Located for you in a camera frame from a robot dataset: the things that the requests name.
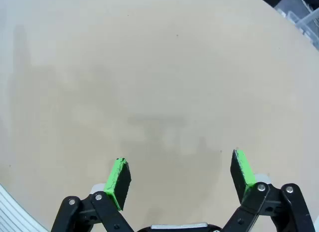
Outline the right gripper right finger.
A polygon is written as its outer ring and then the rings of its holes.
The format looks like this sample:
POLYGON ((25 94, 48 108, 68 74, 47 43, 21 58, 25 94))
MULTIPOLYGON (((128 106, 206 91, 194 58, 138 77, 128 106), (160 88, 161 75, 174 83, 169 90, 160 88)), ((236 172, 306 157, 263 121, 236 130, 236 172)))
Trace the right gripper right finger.
POLYGON ((230 173, 240 206, 221 229, 249 232, 259 216, 270 217, 278 232, 314 232, 315 226, 298 185, 258 182, 242 150, 232 152, 230 173))

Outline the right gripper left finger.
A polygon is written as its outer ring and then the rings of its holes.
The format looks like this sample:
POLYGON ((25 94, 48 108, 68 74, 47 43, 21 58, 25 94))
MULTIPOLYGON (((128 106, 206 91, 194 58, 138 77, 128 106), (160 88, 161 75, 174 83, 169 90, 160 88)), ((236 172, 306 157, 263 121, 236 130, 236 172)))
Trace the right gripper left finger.
POLYGON ((105 186, 85 199, 66 197, 58 210, 52 232, 90 232, 102 224, 107 232, 132 232, 120 211, 124 208, 131 182, 129 164, 117 158, 105 186))

